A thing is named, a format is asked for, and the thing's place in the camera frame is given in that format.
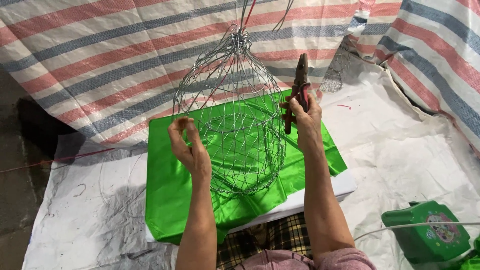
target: hand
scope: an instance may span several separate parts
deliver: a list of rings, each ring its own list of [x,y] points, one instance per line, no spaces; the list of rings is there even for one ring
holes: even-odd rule
[[[280,102],[283,109],[290,108],[295,116],[292,116],[292,122],[297,125],[298,129],[298,146],[303,154],[316,154],[323,151],[322,139],[322,108],[318,105],[315,97],[308,94],[308,112],[304,112],[302,106],[295,98],[285,97],[285,101]],[[286,114],[282,114],[282,119],[287,118]]]
[[[183,130],[187,130],[187,139],[192,143],[188,147],[183,140]],[[180,160],[192,175],[192,184],[208,182],[212,178],[212,162],[205,149],[193,118],[186,116],[175,119],[168,126],[168,135],[172,144],[173,154]]]

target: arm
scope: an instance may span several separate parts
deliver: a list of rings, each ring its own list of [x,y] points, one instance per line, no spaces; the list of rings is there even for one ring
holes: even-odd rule
[[[187,147],[182,138],[185,128],[192,147]],[[216,266],[216,226],[210,194],[210,156],[200,140],[193,119],[176,119],[168,127],[168,134],[173,153],[192,174],[192,199],[175,269],[213,270]]]
[[[295,114],[293,122],[298,128],[298,145],[305,158],[305,222],[313,259],[318,264],[321,255],[355,247],[355,244],[330,181],[321,133],[322,109],[311,94],[308,95],[307,113],[294,98],[286,100],[289,103],[280,106],[290,107]]]

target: pliers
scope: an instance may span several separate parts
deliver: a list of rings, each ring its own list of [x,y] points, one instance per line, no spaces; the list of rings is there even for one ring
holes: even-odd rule
[[[299,95],[297,98],[299,104],[302,106],[304,112],[308,112],[308,96],[307,89],[310,87],[310,83],[307,82],[308,77],[308,56],[306,53],[300,55],[299,63],[297,64],[297,70],[295,72],[295,80],[292,85],[291,98]],[[292,128],[292,110],[290,107],[287,109],[287,117],[285,119],[285,134],[290,134]]]

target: pink sleeve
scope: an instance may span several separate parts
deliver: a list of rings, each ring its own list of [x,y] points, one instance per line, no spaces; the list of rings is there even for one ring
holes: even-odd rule
[[[343,248],[326,254],[317,270],[376,270],[365,253],[356,248]]]

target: small wire frame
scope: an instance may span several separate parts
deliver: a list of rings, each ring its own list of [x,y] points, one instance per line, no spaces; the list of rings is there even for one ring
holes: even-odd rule
[[[344,71],[350,65],[350,54],[345,44],[340,44],[332,62],[328,66],[324,79],[320,84],[320,91],[336,93],[343,87]]]
[[[211,190],[233,195],[268,188],[286,148],[280,88],[250,52],[244,30],[231,25],[215,48],[198,57],[173,104],[174,118],[192,114],[197,123],[212,160]]]

